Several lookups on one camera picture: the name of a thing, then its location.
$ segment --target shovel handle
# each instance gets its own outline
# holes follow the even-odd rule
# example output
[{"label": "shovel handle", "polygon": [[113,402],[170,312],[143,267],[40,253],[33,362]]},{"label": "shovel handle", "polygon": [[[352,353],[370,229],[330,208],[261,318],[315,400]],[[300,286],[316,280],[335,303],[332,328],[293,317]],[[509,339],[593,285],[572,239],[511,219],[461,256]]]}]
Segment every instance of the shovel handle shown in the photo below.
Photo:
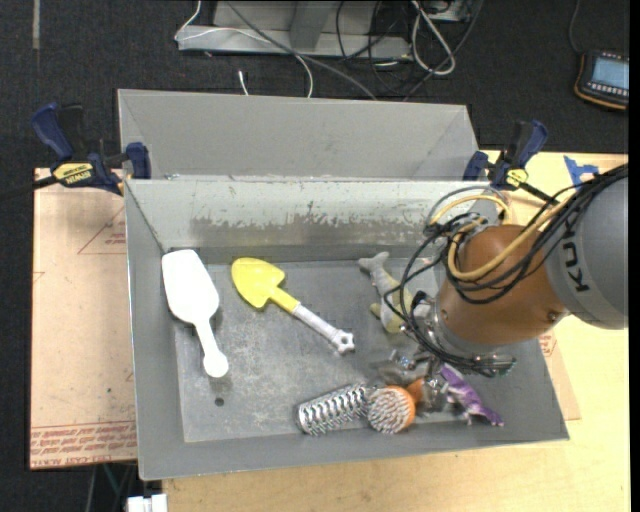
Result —
[{"label": "shovel handle", "polygon": [[318,334],[321,334],[328,339],[331,344],[336,347],[339,354],[355,350],[356,347],[353,344],[353,334],[336,329],[318,315],[309,311],[302,304],[298,303],[298,305],[293,308],[293,311],[291,311],[291,314],[302,320]]},{"label": "shovel handle", "polygon": [[204,359],[202,360],[204,370],[215,379],[224,377],[229,371],[229,361],[218,348],[209,319],[206,322],[195,324],[195,327],[204,352]]}]

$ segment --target toy shovel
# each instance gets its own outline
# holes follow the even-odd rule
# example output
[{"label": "toy shovel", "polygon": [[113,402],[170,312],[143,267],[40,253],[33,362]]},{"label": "toy shovel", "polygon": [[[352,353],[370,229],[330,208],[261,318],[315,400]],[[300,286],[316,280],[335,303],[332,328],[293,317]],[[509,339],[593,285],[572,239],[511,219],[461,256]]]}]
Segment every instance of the toy shovel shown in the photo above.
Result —
[{"label": "toy shovel", "polygon": [[195,251],[186,249],[162,257],[162,277],[171,312],[198,332],[204,370],[219,378],[229,370],[229,362],[220,352],[209,319],[218,309],[220,298],[209,273]]},{"label": "toy shovel", "polygon": [[255,258],[239,258],[231,265],[233,284],[254,308],[260,309],[271,300],[328,339],[338,353],[354,350],[353,334],[328,324],[278,286],[284,277],[284,272],[278,267]]}]

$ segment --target blue clamp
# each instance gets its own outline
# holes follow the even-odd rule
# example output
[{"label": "blue clamp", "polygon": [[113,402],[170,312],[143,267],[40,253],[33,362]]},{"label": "blue clamp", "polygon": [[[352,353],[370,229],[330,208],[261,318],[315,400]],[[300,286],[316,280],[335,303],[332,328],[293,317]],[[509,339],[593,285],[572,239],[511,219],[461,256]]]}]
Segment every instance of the blue clamp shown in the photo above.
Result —
[{"label": "blue clamp", "polygon": [[58,156],[56,163],[59,164],[60,162],[71,160],[71,157],[73,157],[73,146],[71,146],[71,143],[67,140],[58,123],[57,110],[58,105],[56,103],[49,103],[40,108],[31,116],[31,126],[40,141],[53,149]]},{"label": "blue clamp", "polygon": [[462,181],[477,181],[488,167],[489,155],[482,151],[476,151],[464,170]]},{"label": "blue clamp", "polygon": [[133,166],[133,177],[137,179],[151,179],[151,162],[149,152],[142,142],[132,142],[125,150]]},{"label": "blue clamp", "polygon": [[531,157],[542,149],[547,135],[547,129],[539,121],[518,121],[511,142],[501,151],[496,163],[490,164],[486,153],[476,151],[467,164],[463,181],[477,180],[485,169],[489,169],[491,186],[498,190],[515,190],[516,187],[507,181],[507,173],[511,169],[524,169]]},{"label": "blue clamp", "polygon": [[56,153],[57,160],[50,170],[58,183],[66,187],[94,187],[121,195],[122,180],[111,167],[126,160],[133,165],[134,178],[151,177],[149,155],[142,143],[131,143],[125,153],[105,158],[86,149],[88,144],[82,136],[81,125],[82,107],[79,105],[59,110],[55,102],[49,103],[31,117],[31,126],[38,138]]}]

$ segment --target bristles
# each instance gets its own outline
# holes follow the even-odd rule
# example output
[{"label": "bristles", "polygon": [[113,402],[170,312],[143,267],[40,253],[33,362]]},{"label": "bristles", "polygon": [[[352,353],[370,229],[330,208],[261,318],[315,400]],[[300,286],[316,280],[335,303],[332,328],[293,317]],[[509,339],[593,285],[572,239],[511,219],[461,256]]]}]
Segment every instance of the bristles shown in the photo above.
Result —
[{"label": "bristles", "polygon": [[401,387],[387,386],[369,395],[367,419],[378,432],[396,434],[411,425],[415,414],[411,395]]}]

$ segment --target white plastic scoop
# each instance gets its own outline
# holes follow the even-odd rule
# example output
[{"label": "white plastic scoop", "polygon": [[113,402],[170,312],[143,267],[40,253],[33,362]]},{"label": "white plastic scoop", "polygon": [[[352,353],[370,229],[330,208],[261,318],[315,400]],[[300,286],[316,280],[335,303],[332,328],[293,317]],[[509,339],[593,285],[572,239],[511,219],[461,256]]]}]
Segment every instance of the white plastic scoop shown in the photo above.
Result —
[{"label": "white plastic scoop", "polygon": [[171,312],[193,324],[198,332],[205,371],[211,377],[223,377],[229,362],[220,352],[209,323],[220,298],[202,260],[191,249],[167,253],[162,257],[162,277]]}]

